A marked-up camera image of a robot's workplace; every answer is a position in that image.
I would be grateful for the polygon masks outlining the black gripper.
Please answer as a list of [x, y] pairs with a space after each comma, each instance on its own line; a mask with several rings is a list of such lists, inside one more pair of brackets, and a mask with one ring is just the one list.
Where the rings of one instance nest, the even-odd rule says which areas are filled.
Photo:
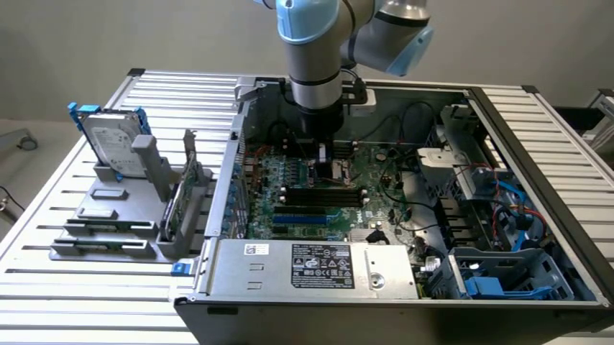
[[298, 106], [302, 130], [320, 142], [333, 141], [344, 126], [344, 104], [336, 102], [324, 109]]

